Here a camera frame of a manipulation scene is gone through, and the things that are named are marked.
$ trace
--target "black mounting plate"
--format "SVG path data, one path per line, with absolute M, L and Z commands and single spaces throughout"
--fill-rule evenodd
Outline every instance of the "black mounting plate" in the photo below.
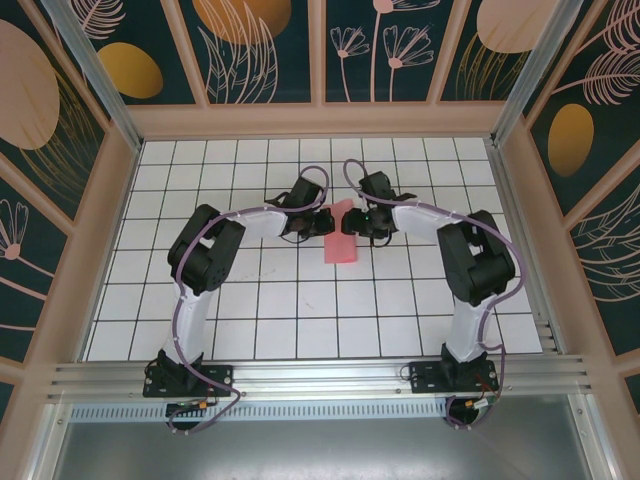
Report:
M 233 385 L 233 367 L 231 365 L 202 365 L 198 368 L 198 371 L 205 377 L 225 385 Z M 158 366 L 152 366 L 148 369 L 147 380 L 144 384 L 142 396 L 145 398 L 181 398 L 181 397 L 193 397 L 193 398 L 205 398 L 205 397 L 230 397 L 231 392 L 223 390 L 222 388 L 214 387 L 213 391 L 204 382 L 198 382 L 190 391 L 184 392 L 168 392 L 162 385 L 163 372 Z
M 459 375 L 455 385 L 451 385 L 444 375 L 441 360 L 411 362 L 408 365 L 411 393 L 482 392 L 482 385 L 478 382 L 476 374 L 493 390 L 498 390 L 496 367 L 491 360 L 478 362 L 474 367 L 473 370 L 465 372 L 466 374 Z

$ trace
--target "white grid tile floor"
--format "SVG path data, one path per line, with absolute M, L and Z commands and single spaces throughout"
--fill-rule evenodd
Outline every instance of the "white grid tile floor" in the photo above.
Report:
M 85 359 L 150 360 L 173 308 L 166 257 L 196 205 L 225 211 L 262 204 L 320 165 L 332 177 L 327 203 L 352 198 L 342 161 L 363 159 L 401 192 L 460 213 L 484 208 L 509 237 L 478 138 L 339 138 L 148 142 L 100 295 Z M 309 177 L 316 177 L 310 172 Z M 353 170 L 354 179 L 360 172 Z M 264 360 L 438 355 L 453 301 L 439 249 L 396 234 L 372 249 L 358 239 L 354 264 L 324 263 L 323 240 L 243 244 L 213 295 L 205 359 Z M 500 304 L 487 343 L 508 354 L 541 352 L 525 292 Z

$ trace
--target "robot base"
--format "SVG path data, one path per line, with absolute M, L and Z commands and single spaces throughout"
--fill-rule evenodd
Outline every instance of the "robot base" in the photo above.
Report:
M 224 385 L 233 385 L 231 365 L 202 365 L 202 356 L 191 365 L 205 377 Z M 157 365 L 145 369 L 145 398 L 206 398 L 229 397 L 231 392 L 211 387 L 192 375 L 183 365 L 178 365 L 160 350 Z
M 460 363 L 443 345 L 441 360 L 409 364 L 412 393 L 482 392 L 478 377 L 494 391 L 498 390 L 496 367 L 487 360 L 487 352 L 470 362 Z

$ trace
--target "metal vent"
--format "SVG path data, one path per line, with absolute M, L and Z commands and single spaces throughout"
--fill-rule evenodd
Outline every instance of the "metal vent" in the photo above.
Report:
M 439 398 L 402 400 L 356 400 L 323 402 L 248 402 L 243 401 L 227 412 L 228 421 L 256 420 L 341 420 L 376 418 L 443 417 L 445 400 Z M 76 404 L 71 423 L 165 422 L 166 403 Z M 222 406 L 191 412 L 176 421 L 206 420 L 216 415 Z

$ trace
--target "pink sponge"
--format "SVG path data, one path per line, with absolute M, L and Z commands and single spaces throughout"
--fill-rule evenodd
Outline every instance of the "pink sponge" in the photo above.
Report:
M 353 200 L 347 198 L 331 205 L 331 215 L 336 231 L 324 237 L 324 263 L 353 263 L 358 259 L 356 236 L 342 233 L 342 217 L 353 208 Z

